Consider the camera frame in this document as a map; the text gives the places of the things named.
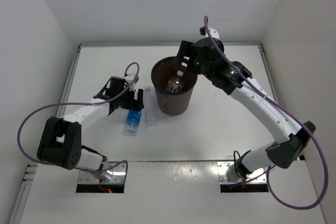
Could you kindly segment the blue label water bottle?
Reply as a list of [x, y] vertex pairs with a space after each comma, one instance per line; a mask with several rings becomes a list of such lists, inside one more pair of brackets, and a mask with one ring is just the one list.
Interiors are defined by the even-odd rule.
[[124, 135], [135, 136], [137, 134], [141, 115], [142, 111], [129, 110], [123, 129]]

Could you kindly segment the clear unlabelled plastic bottle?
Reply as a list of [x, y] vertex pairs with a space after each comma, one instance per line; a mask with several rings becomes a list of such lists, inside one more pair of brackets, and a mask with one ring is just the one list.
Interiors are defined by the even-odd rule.
[[153, 89], [150, 86], [144, 87], [143, 103], [144, 103], [145, 126], [150, 127], [157, 125], [158, 111], [157, 111], [156, 98], [154, 97]]

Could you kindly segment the clear bottle orange-blue label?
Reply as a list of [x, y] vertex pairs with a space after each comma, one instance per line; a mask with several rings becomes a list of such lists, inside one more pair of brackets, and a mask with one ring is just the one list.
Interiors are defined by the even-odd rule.
[[185, 72], [186, 72], [186, 66], [181, 65], [177, 69], [172, 67], [171, 73], [169, 75], [169, 78], [167, 80], [165, 91], [167, 93], [181, 93], [185, 89]]

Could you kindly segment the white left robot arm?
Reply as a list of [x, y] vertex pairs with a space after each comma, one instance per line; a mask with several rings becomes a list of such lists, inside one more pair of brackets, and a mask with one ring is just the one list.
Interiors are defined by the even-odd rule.
[[125, 131], [130, 135], [136, 134], [142, 115], [147, 121], [154, 121], [158, 109], [173, 116], [185, 112], [197, 81], [191, 71], [195, 53], [194, 44], [183, 41], [176, 57], [164, 58], [154, 65], [153, 87], [136, 89], [138, 74], [125, 72], [123, 77], [110, 77], [77, 111], [61, 118], [50, 117], [38, 147], [38, 160], [67, 170], [104, 169], [107, 158], [82, 144], [82, 132], [117, 109], [128, 110]]

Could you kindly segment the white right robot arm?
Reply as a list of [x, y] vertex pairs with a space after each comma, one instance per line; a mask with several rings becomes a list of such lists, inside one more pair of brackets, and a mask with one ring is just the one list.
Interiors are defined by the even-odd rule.
[[316, 130], [315, 125], [296, 121], [281, 110], [261, 88], [252, 72], [238, 61], [225, 60], [224, 46], [218, 39], [193, 42], [187, 53], [187, 71], [204, 75], [215, 87], [245, 106], [270, 132], [274, 141], [245, 152], [227, 170], [231, 180], [245, 179], [259, 168], [288, 168], [299, 156]]

